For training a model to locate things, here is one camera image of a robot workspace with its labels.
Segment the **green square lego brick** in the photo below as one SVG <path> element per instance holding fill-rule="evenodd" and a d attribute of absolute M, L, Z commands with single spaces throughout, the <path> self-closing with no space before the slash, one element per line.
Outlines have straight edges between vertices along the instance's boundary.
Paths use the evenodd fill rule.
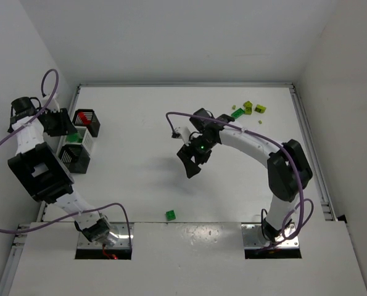
<path fill-rule="evenodd" d="M 167 221 L 173 221 L 176 220 L 176 213 L 174 210 L 169 210 L 165 212 L 165 218 Z"/>

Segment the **dark green lego plate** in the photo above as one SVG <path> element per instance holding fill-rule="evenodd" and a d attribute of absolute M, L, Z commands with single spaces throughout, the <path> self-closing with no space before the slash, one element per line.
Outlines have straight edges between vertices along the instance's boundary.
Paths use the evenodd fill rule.
<path fill-rule="evenodd" d="M 233 117 L 234 119 L 238 119 L 239 117 L 241 117 L 244 114 L 245 114 L 245 111 L 242 108 L 239 108 L 231 114 L 231 117 Z"/>

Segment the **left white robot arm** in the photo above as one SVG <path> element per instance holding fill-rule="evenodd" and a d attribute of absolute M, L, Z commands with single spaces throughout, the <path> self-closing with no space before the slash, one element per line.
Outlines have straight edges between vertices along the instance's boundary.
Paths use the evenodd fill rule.
<path fill-rule="evenodd" d="M 7 162 L 9 168 L 35 201 L 61 208 L 73 216 L 76 230 L 89 242 L 105 243 L 111 230 L 107 217 L 74 189 L 68 168 L 43 137 L 76 133 L 67 110 L 39 114 L 33 100 L 20 97 L 11 103 L 8 132 L 17 137 L 17 151 Z"/>

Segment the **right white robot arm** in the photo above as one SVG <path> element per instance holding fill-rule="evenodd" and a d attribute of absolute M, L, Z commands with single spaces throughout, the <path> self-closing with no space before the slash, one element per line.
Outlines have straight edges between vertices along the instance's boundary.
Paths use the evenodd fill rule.
<path fill-rule="evenodd" d="M 308 221 L 304 215 L 303 191 L 313 172 L 300 143 L 294 139 L 276 142 L 247 130 L 233 115 L 214 117 L 201 108 L 188 115 L 195 128 L 172 127 L 172 137 L 181 139 L 183 146 L 177 153 L 186 176 L 201 171 L 212 149 L 224 145 L 236 149 L 262 164 L 267 170 L 268 185 L 273 194 L 269 210 L 260 223 L 260 238 L 267 247 L 277 244 L 277 238 L 293 239 Z"/>

